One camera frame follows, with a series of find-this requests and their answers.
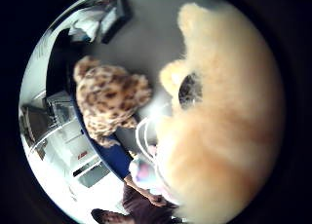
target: black border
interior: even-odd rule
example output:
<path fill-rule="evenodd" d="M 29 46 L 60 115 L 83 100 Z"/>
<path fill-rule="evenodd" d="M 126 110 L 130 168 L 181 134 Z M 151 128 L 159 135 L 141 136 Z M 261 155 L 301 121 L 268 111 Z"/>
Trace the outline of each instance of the black border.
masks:
<path fill-rule="evenodd" d="M 35 44 L 76 0 L 2 0 L 1 223 L 74 223 L 33 176 L 20 144 L 18 101 Z M 288 121 L 281 157 L 253 203 L 231 223 L 312 223 L 310 155 L 312 0 L 229 0 L 263 33 L 281 67 Z"/>

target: dark shirt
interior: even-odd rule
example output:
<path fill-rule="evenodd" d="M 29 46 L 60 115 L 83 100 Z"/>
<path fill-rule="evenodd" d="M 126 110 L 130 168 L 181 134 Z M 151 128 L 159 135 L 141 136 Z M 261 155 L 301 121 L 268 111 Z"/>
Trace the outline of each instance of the dark shirt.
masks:
<path fill-rule="evenodd" d="M 136 224 L 172 224 L 173 212 L 176 205 L 168 203 L 166 206 L 153 205 L 134 188 L 124 186 L 124 209 L 133 217 Z"/>

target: black object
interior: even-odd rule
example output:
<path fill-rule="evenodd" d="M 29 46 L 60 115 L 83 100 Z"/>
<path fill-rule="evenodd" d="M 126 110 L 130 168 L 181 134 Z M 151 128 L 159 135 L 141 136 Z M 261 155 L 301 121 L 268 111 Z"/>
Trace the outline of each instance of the black object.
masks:
<path fill-rule="evenodd" d="M 111 27 L 101 35 L 101 42 L 108 44 L 117 31 L 125 25 L 125 23 L 131 18 L 131 10 L 127 0 L 117 0 L 116 3 L 116 20 Z"/>
<path fill-rule="evenodd" d="M 94 220 L 97 223 L 101 223 L 101 214 L 102 214 L 103 210 L 99 209 L 99 208 L 95 208 L 91 211 L 91 216 L 94 218 Z"/>
<path fill-rule="evenodd" d="M 185 77 L 179 90 L 178 100 L 182 109 L 188 109 L 195 102 L 201 101 L 202 84 L 198 75 L 192 73 Z"/>
<path fill-rule="evenodd" d="M 66 72 L 82 57 L 83 43 L 71 43 L 68 30 L 61 31 L 52 48 L 46 78 L 46 95 L 50 96 L 63 90 L 68 91 Z"/>

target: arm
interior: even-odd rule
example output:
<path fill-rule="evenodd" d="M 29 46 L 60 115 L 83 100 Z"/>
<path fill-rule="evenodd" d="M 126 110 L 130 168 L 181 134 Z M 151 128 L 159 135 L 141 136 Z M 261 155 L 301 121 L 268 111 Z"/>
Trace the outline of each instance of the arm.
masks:
<path fill-rule="evenodd" d="M 142 194 L 145 198 L 147 198 L 152 204 L 156 206 L 164 206 L 166 205 L 166 201 L 162 199 L 161 196 L 155 196 L 149 193 L 147 190 L 144 190 L 140 187 L 137 187 L 137 185 L 134 183 L 133 178 L 130 174 L 128 174 L 124 178 L 126 184 L 132 188 L 134 188 L 136 191 L 138 191 L 140 194 Z"/>

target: fluffy fur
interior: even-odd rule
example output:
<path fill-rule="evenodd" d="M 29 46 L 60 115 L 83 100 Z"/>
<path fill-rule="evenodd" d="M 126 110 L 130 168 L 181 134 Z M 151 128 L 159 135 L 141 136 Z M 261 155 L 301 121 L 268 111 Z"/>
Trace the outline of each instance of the fluffy fur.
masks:
<path fill-rule="evenodd" d="M 203 224 L 225 223 L 248 205 L 274 166 L 284 125 L 284 94 L 265 41 L 234 7 L 184 5 L 178 14 L 185 56 L 160 80 L 174 114 L 157 127 L 157 161 L 183 203 Z M 178 89 L 196 73 L 202 98 L 180 108 Z"/>
<path fill-rule="evenodd" d="M 99 65 L 84 56 L 74 67 L 76 98 L 90 137 L 103 147 L 119 144 L 108 136 L 118 127 L 135 128 L 133 116 L 151 96 L 143 75 L 130 75 L 124 68 Z"/>

